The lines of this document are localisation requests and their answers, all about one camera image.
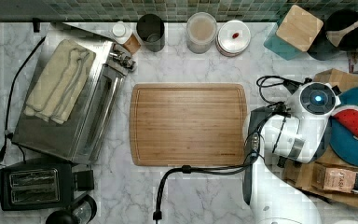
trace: white lid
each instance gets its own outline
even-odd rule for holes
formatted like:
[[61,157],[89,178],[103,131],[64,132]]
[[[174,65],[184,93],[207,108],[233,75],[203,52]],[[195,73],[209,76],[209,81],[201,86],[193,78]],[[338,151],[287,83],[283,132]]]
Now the white lid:
[[126,27],[121,23],[116,23],[113,26],[112,32],[115,36],[123,36],[124,34],[126,34]]
[[193,43],[209,44],[216,37],[216,33],[216,20],[208,13],[196,13],[187,21],[187,34]]
[[251,41],[251,32],[242,21],[228,21],[220,28],[218,41],[220,47],[229,53],[246,49]]
[[132,35],[131,28],[123,21],[118,21],[112,28],[113,38],[118,44],[124,44]]

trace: countertop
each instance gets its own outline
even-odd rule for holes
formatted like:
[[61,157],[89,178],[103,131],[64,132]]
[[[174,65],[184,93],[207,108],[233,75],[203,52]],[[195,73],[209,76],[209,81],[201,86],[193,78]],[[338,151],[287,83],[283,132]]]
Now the countertop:
[[[71,23],[84,29],[110,35],[113,23]],[[283,76],[302,81],[305,77],[336,68],[348,71],[345,55],[328,61],[313,60],[303,54],[286,61],[263,47],[273,23],[246,23],[252,40],[243,54],[235,58],[221,55],[215,45],[205,54],[197,55],[186,47],[185,23],[167,23],[166,46],[157,53],[144,47],[134,55],[138,68],[128,75],[119,92],[117,104],[110,119],[99,160],[92,165],[98,214],[91,223],[155,223],[152,214],[159,180],[169,167],[135,166],[131,159],[129,140],[129,113],[131,91],[138,83],[208,82],[239,83],[246,93],[248,111],[265,103],[259,97],[256,80],[262,76]],[[33,33],[31,23],[0,23],[0,147],[3,144],[4,115],[7,96],[14,74],[36,43],[47,33],[48,23]],[[18,78],[11,105],[9,129],[14,131],[24,97],[31,81],[40,50],[29,61]],[[284,88],[265,90],[271,100],[288,96]],[[27,150],[27,158],[37,156]],[[16,147],[7,150],[6,165],[21,160]],[[162,201],[163,219],[160,223],[254,223],[252,211],[242,198],[243,174],[234,176],[170,175]],[[358,221],[358,209],[342,203],[316,203],[325,224],[341,219]],[[45,223],[52,209],[23,212],[3,212],[0,223]]]

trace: folded towel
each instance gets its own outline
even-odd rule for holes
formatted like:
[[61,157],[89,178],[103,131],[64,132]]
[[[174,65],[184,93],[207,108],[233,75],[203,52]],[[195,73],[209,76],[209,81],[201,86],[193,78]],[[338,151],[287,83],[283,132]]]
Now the folded towel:
[[88,78],[95,53],[73,40],[63,40],[26,101],[24,113],[63,124]]

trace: black container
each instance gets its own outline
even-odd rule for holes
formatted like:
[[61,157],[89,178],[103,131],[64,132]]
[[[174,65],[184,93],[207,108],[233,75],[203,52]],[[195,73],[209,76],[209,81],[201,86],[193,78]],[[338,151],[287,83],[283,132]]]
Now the black container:
[[358,28],[345,35],[338,47],[334,46],[327,38],[327,31],[339,31],[358,21],[358,13],[350,9],[342,9],[333,13],[324,23],[321,32],[313,41],[308,54],[316,60],[329,60],[337,56],[341,51],[355,51],[358,49]]
[[162,19],[154,14],[146,14],[136,24],[136,32],[145,46],[153,52],[165,46],[165,26]]

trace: spice jar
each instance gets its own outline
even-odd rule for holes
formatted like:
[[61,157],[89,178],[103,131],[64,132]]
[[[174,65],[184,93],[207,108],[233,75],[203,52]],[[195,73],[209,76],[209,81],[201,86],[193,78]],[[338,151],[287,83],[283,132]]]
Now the spice jar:
[[134,54],[141,45],[132,32],[132,29],[122,21],[117,22],[112,29],[113,38],[131,54]]

